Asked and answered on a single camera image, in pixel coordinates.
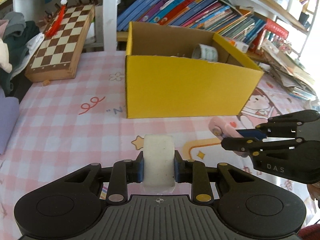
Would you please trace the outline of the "white foam sponge block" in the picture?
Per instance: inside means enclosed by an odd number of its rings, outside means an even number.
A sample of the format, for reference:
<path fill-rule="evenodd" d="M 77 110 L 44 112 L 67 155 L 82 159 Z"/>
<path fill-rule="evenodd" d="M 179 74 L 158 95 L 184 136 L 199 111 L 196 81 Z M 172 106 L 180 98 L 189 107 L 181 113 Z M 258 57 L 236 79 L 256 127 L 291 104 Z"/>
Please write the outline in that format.
<path fill-rule="evenodd" d="M 144 189 L 156 194 L 174 190 L 176 184 L 174 157 L 175 145 L 173 137 L 151 134 L 144 137 Z"/>

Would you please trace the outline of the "stack of papers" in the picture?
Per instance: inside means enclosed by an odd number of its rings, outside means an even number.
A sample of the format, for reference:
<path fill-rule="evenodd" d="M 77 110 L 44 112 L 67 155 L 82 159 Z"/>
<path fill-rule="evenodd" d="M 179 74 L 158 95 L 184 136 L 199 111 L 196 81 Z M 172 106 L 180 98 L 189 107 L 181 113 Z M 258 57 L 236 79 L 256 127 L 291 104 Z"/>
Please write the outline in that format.
<path fill-rule="evenodd" d="M 315 80 L 295 61 L 268 39 L 263 40 L 261 49 L 271 67 L 270 73 L 289 94 L 303 100 L 317 99 Z"/>

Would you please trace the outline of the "small orange white box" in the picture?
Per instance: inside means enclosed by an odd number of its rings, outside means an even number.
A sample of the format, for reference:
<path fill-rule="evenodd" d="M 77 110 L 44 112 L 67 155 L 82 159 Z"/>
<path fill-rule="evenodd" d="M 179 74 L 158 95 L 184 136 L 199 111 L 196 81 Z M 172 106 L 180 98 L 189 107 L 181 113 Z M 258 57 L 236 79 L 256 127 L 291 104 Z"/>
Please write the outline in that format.
<path fill-rule="evenodd" d="M 238 50 L 240 50 L 243 53 L 247 53 L 249 49 L 249 45 L 247 45 L 244 42 L 225 37 L 225 40 L 228 41 L 232 46 L 236 47 Z"/>

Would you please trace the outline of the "silver tape roll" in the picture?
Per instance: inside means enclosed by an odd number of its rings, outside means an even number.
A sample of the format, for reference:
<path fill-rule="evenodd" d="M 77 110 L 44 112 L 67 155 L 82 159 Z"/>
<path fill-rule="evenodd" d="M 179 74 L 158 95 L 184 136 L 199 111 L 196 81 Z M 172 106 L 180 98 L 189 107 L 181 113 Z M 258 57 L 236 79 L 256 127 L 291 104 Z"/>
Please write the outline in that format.
<path fill-rule="evenodd" d="M 217 62 L 218 57 L 219 55 L 217 49 L 205 44 L 197 44 L 191 56 L 192 59 L 204 60 L 208 62 Z"/>

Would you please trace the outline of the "pink checkered table mat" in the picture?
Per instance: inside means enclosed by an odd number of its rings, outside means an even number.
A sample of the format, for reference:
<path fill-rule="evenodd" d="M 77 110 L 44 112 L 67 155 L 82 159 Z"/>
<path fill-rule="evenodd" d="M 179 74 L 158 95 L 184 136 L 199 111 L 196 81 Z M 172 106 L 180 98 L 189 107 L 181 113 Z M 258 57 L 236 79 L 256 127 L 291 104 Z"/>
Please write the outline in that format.
<path fill-rule="evenodd" d="M 1 156 L 1 239 L 20 237 L 14 206 L 23 195 L 90 163 L 135 159 L 147 134 L 171 135 L 185 159 L 227 162 L 281 186 L 304 201 L 306 225 L 319 220 L 305 185 L 255 171 L 249 158 L 225 151 L 209 117 L 128 119 L 124 77 L 123 51 L 84 53 L 74 79 L 31 86 Z"/>

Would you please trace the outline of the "pile of clothes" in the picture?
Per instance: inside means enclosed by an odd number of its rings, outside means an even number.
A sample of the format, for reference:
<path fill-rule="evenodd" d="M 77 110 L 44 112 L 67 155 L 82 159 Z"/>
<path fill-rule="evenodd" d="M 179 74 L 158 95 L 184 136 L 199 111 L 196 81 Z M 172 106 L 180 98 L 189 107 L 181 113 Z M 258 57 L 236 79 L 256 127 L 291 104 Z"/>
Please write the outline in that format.
<path fill-rule="evenodd" d="M 44 33 L 34 21 L 11 11 L 1 19 L 1 154 L 4 154 L 20 114 L 12 79 L 21 74 L 44 41 Z"/>

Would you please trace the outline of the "row of leaning books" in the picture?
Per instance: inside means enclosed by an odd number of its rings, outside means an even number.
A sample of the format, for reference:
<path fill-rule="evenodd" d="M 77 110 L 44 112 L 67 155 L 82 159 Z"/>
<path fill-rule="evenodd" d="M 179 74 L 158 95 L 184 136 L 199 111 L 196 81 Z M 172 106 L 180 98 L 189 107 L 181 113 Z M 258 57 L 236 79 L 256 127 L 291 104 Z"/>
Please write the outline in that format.
<path fill-rule="evenodd" d="M 284 44 L 289 32 L 252 7 L 233 6 L 227 0 L 133 0 L 117 17 L 117 31 L 130 22 L 154 23 L 213 31 L 259 51 L 263 40 Z"/>

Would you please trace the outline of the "wooden chess board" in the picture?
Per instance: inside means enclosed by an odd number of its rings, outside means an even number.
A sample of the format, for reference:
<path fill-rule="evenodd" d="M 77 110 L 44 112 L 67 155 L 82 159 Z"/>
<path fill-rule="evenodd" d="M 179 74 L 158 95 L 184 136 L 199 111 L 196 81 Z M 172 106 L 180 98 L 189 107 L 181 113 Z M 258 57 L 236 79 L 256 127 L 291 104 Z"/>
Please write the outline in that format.
<path fill-rule="evenodd" d="M 66 8 L 58 31 L 44 38 L 25 76 L 33 83 L 74 78 L 94 15 L 93 4 Z"/>

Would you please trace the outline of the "red tassel ornament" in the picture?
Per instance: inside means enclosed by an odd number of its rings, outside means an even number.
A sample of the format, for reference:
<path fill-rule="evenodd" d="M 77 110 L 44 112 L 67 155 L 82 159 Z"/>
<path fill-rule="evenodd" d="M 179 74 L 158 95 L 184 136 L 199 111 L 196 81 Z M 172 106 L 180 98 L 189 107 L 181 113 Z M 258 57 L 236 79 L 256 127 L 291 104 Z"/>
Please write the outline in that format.
<path fill-rule="evenodd" d="M 52 23 L 50 28 L 46 31 L 45 37 L 51 38 L 54 35 L 56 35 L 56 33 L 59 31 L 61 22 L 63 20 L 64 14 L 65 14 L 67 3 L 68 3 L 67 0 L 61 0 L 60 1 L 61 8 L 59 10 L 59 13 L 57 14 L 57 18 L 54 20 L 54 22 Z"/>

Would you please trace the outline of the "yellow cardboard box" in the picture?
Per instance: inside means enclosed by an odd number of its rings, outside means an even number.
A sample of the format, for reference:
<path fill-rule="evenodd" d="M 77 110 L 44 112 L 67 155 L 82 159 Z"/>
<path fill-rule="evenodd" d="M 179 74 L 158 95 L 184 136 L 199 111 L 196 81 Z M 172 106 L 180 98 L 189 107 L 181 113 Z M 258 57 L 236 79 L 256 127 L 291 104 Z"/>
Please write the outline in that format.
<path fill-rule="evenodd" d="M 218 61 L 192 59 L 197 44 Z M 263 71 L 217 33 L 131 22 L 125 76 L 128 118 L 175 118 L 239 114 Z"/>

